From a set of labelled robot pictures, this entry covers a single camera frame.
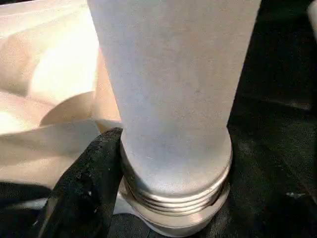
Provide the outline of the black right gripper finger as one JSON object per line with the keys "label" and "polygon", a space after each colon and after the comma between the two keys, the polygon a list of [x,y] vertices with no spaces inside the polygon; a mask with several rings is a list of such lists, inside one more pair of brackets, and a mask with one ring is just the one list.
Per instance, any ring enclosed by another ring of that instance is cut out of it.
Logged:
{"label": "black right gripper finger", "polygon": [[33,238],[106,238],[121,169],[115,127],[96,137],[64,172],[31,228]]}

